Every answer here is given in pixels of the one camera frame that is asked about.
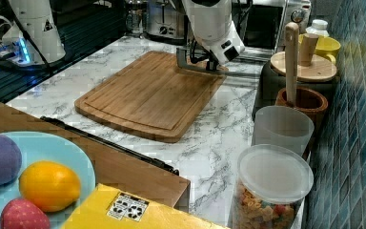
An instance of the white bottle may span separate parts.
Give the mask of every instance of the white bottle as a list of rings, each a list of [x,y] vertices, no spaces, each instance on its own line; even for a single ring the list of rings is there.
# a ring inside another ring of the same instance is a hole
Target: white bottle
[[[328,22],[324,20],[315,19],[312,22],[312,26],[306,29],[306,32],[321,36],[329,36],[329,33],[326,31],[326,28],[328,28]]]

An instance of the light blue plate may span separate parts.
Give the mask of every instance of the light blue plate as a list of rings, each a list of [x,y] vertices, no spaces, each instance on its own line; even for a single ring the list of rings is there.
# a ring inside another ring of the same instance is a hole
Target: light blue plate
[[[86,154],[75,144],[65,138],[38,132],[3,133],[11,138],[22,153],[22,167],[18,176],[33,162],[51,160],[62,163],[73,169],[81,180],[81,196],[68,208],[48,213],[51,228],[59,229],[72,211],[85,200],[95,187],[95,176],[92,163]],[[20,198],[18,179],[0,186],[0,216],[5,205],[14,198]]]

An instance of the blue tile wall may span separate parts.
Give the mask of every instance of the blue tile wall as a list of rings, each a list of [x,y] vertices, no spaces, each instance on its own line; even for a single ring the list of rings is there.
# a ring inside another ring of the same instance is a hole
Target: blue tile wall
[[[341,80],[312,152],[306,227],[366,229],[366,0],[339,1],[329,34]]]

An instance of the yellow container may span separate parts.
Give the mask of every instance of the yellow container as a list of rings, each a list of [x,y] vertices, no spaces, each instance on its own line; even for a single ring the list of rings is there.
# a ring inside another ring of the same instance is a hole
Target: yellow container
[[[299,35],[299,46],[302,43],[302,39],[304,38],[304,35]],[[332,37],[324,37],[319,36],[319,39],[317,40],[315,54],[322,56],[323,58],[326,58],[330,60],[333,64],[336,64],[336,57],[338,55],[338,52],[341,48],[341,45],[338,41],[333,39]]]
[[[98,184],[61,229],[227,229],[169,206]]]

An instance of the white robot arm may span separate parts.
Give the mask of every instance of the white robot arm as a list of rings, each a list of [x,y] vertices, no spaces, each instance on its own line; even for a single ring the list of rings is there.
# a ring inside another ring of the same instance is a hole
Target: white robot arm
[[[224,65],[238,57],[245,46],[232,20],[232,0],[182,0],[195,40]]]
[[[50,0],[9,0],[13,12],[23,29],[38,48],[25,39],[18,23],[2,37],[3,45],[16,44],[18,55],[9,61],[27,67],[55,62],[65,56],[57,28],[53,23]]]

